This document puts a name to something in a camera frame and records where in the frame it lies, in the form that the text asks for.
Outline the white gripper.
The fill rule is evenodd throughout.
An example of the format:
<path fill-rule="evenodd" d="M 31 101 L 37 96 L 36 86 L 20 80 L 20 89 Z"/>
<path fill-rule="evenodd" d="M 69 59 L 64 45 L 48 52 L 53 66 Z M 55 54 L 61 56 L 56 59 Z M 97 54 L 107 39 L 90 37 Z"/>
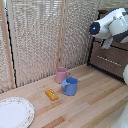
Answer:
<path fill-rule="evenodd" d="M 102 43 L 101 48 L 102 48 L 102 49 L 109 49 L 109 48 L 110 48 L 110 45 L 112 44 L 112 42 L 113 42 L 113 39 L 112 39 L 112 38 L 106 39 L 106 40 Z"/>

